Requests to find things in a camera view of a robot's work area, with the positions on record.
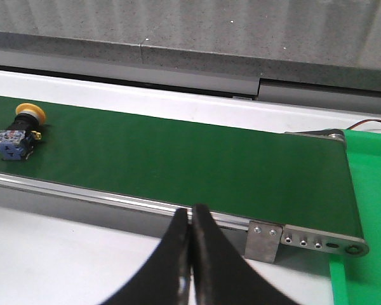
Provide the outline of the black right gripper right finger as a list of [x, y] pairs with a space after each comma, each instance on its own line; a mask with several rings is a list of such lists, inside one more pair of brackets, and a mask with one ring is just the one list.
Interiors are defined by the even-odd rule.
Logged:
[[202, 204], [192, 207], [192, 260], [198, 304], [296, 303], [240, 256]]

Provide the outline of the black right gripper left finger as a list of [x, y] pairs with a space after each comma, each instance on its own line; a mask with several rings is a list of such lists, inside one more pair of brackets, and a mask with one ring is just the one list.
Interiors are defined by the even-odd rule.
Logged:
[[104, 304], [188, 304], [191, 282], [190, 229], [179, 208], [155, 251]]

